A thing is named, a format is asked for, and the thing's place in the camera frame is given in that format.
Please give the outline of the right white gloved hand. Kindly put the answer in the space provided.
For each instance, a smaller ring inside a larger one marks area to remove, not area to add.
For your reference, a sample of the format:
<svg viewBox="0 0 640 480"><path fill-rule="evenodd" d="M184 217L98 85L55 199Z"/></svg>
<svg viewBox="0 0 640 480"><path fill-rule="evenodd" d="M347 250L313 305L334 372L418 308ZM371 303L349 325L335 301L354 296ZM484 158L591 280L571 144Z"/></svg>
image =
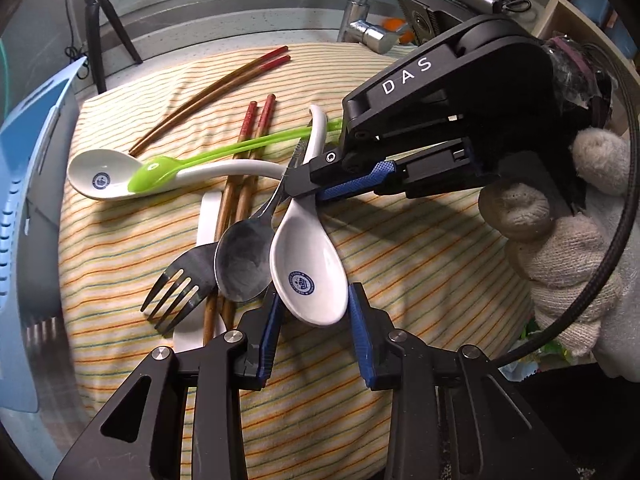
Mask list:
<svg viewBox="0 0 640 480"><path fill-rule="evenodd" d="M536 323L549 327L578 297L611 243L627 191L630 145L608 130L588 128L572 156L587 183L586 206L559 217L558 199L543 186L503 179L480 191L483 219L506 237L512 268L530 284ZM608 376L639 379L639 233L631 232L616 270L585 312L559 334L575 358L594 356Z"/></svg>

